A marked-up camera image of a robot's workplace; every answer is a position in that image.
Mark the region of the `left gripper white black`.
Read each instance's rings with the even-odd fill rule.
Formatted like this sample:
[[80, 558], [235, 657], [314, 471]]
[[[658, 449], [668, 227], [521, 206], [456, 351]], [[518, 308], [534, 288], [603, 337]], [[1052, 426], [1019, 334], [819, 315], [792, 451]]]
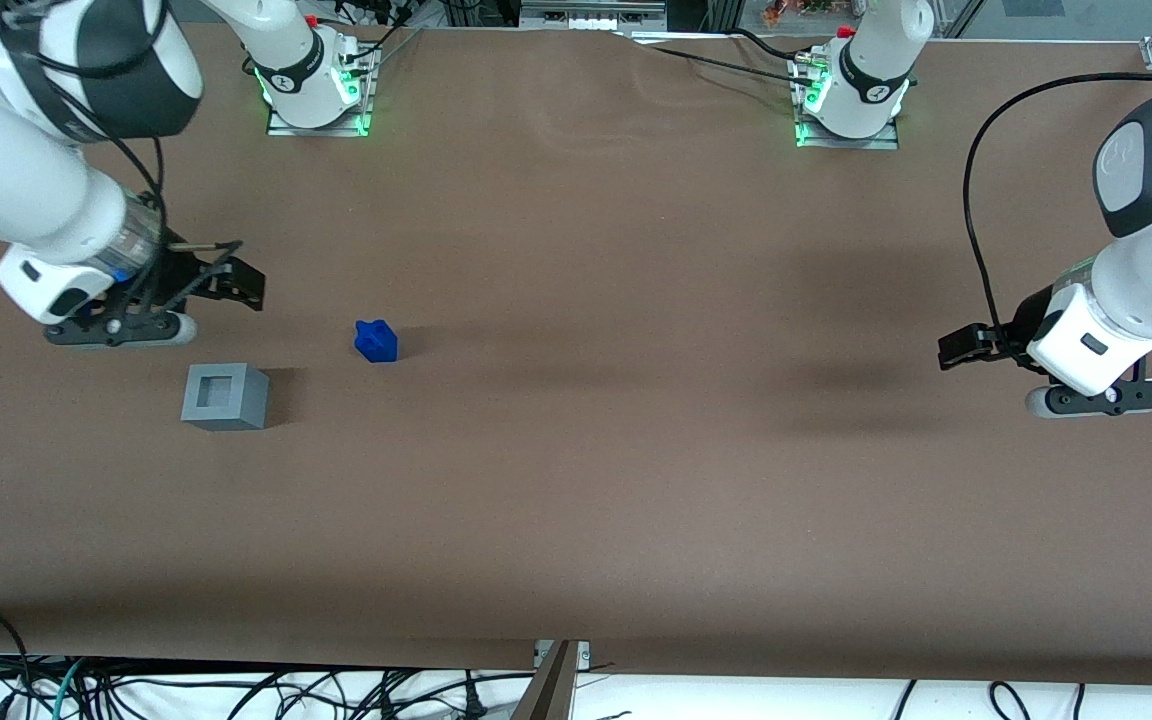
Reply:
[[1089, 283], [1052, 285], [1021, 302], [1011, 323], [965, 325], [938, 338], [942, 372], [1015, 344], [1079, 395], [1100, 395], [1152, 353], [1152, 291], [1126, 285], [1098, 300]]

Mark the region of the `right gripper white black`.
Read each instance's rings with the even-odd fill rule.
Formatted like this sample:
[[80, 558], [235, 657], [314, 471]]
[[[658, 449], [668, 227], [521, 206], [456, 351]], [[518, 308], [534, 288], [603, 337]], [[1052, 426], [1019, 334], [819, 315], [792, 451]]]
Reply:
[[204, 262], [189, 252], [159, 245], [109, 245], [90, 258], [61, 263], [41, 258], [40, 251], [12, 245], [0, 259], [0, 287], [6, 296], [36, 323], [65, 323], [104, 293], [124, 287], [119, 300], [105, 304], [108, 313], [126, 314], [132, 304], [137, 314], [150, 314], [198, 276], [200, 300], [234, 300], [260, 313], [266, 276], [243, 260]]

